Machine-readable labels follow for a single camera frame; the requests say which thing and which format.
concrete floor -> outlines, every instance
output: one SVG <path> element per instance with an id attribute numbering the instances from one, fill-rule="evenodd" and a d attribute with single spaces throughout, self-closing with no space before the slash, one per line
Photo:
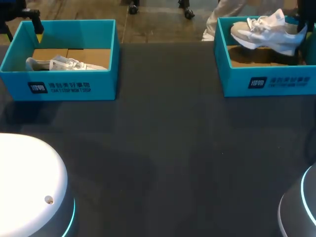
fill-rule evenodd
<path id="1" fill-rule="evenodd" d="M 125 0 L 27 0 L 28 8 L 38 9 L 41 20 L 116 19 L 121 42 L 189 42 L 200 41 L 205 23 L 218 0 L 191 0 L 195 13 L 184 18 L 177 0 L 140 0 L 139 12 L 129 15 Z M 296 0 L 285 0 L 291 9 Z M 242 15 L 254 15 L 255 8 L 246 6 Z M 8 22 L 14 34 L 21 19 Z M 8 44 L 0 40 L 0 45 Z"/>

black table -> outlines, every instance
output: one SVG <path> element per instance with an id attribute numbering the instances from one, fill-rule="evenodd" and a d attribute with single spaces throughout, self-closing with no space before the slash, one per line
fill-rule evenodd
<path id="1" fill-rule="evenodd" d="M 224 98 L 212 48 L 122 45 L 112 102 L 13 103 L 0 87 L 0 132 L 64 160 L 80 237 L 278 236 L 279 200 L 315 144 L 316 97 Z"/>

white robot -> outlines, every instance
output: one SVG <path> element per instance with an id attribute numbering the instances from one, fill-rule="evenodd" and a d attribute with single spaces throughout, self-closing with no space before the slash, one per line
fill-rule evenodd
<path id="1" fill-rule="evenodd" d="M 40 139 L 0 133 L 0 237 L 70 237 L 75 216 L 57 152 Z"/>

person's leg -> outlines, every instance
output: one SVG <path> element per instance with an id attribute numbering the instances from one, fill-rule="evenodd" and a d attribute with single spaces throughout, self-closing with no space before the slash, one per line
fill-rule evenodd
<path id="1" fill-rule="evenodd" d="M 260 6 L 257 8 L 258 16 L 270 16 L 279 8 L 283 8 L 284 0 L 261 0 Z"/>
<path id="2" fill-rule="evenodd" d="M 213 41 L 218 17 L 237 16 L 245 6 L 246 0 L 220 0 L 206 22 L 202 41 Z"/>

shoelace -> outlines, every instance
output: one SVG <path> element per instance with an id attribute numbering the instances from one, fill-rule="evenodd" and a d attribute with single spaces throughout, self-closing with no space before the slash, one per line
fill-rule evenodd
<path id="1" fill-rule="evenodd" d="M 254 31 L 255 29 L 259 29 L 259 30 L 270 30 L 271 27 L 270 27 L 269 24 L 264 20 L 264 18 L 266 18 L 266 16 L 260 16 L 260 17 L 258 18 L 258 20 L 247 18 L 247 23 L 248 23 L 248 26 L 249 26 L 249 28 L 250 28 L 250 31 Z"/>
<path id="2" fill-rule="evenodd" d="M 69 58 L 69 61 L 67 62 L 67 64 L 69 64 L 71 67 L 73 67 L 75 70 L 77 69 L 76 68 L 76 65 L 79 65 L 80 66 L 80 69 L 84 68 L 86 69 L 87 65 L 83 62 L 80 62 L 76 59 L 73 59 L 73 58 Z"/>

